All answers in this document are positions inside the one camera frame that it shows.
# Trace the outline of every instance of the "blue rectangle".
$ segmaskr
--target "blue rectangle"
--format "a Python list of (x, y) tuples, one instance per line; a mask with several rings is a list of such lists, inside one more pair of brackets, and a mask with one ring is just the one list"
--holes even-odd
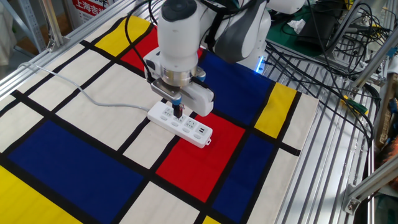
[(239, 223), (274, 146), (250, 135), (213, 208)]
[(8, 158), (101, 223), (111, 223), (143, 179), (51, 121)]
[(274, 82), (240, 64), (228, 64), (210, 52), (199, 66), (206, 72), (205, 83), (215, 93), (214, 108), (249, 125)]

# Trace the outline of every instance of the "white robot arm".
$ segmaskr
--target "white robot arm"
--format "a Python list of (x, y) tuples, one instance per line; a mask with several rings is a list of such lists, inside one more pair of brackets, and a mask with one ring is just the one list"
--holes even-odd
[(305, 0), (239, 0), (240, 8), (206, 0), (166, 0), (158, 21), (159, 48), (144, 57), (152, 89), (173, 104), (180, 117), (184, 105), (201, 116), (213, 109), (214, 93), (202, 83), (200, 45), (229, 63), (254, 69), (263, 56), (271, 18), (266, 6), (295, 13)]

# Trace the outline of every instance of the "yellow rectangle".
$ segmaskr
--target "yellow rectangle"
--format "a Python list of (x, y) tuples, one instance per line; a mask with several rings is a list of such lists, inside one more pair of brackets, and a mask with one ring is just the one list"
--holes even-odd
[[(115, 57), (118, 56), (129, 46), (129, 42), (127, 41), (126, 33), (124, 31), (125, 24), (126, 19), (124, 19), (114, 31), (103, 37), (95, 46), (105, 50), (107, 53)], [(134, 42), (138, 37), (144, 34), (149, 25), (150, 22), (145, 19), (131, 16), (127, 28), (131, 42)]]
[(203, 224), (220, 224), (218, 221), (206, 216), (205, 220), (203, 221)]
[(0, 223), (81, 223), (0, 166)]
[(273, 138), (277, 138), (296, 92), (289, 87), (276, 83), (269, 96), (267, 106), (263, 109), (254, 127)]

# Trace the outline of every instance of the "mondrian pattern mat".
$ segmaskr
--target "mondrian pattern mat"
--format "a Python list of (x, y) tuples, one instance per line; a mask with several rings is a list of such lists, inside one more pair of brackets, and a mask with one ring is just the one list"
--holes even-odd
[[(151, 108), (144, 66), (115, 18), (47, 69), (102, 103)], [(157, 28), (131, 17), (145, 56)], [(100, 107), (37, 72), (0, 101), (0, 223), (273, 223), (318, 100), (199, 51), (215, 108), (199, 149), (134, 108)]]

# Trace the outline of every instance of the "red rectangle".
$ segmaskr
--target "red rectangle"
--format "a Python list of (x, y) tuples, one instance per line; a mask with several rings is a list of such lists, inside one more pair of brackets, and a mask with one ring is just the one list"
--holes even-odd
[(213, 128), (211, 143), (200, 149), (184, 139), (174, 146), (156, 174), (206, 202), (244, 129), (214, 114), (196, 120)]
[[(153, 51), (158, 46), (157, 31), (156, 27), (154, 27), (151, 32), (136, 45), (136, 49), (140, 56), (144, 58), (149, 52)], [(122, 61), (139, 68), (141, 71), (144, 71), (144, 64), (142, 64), (140, 58), (133, 49), (131, 49), (122, 57)]]

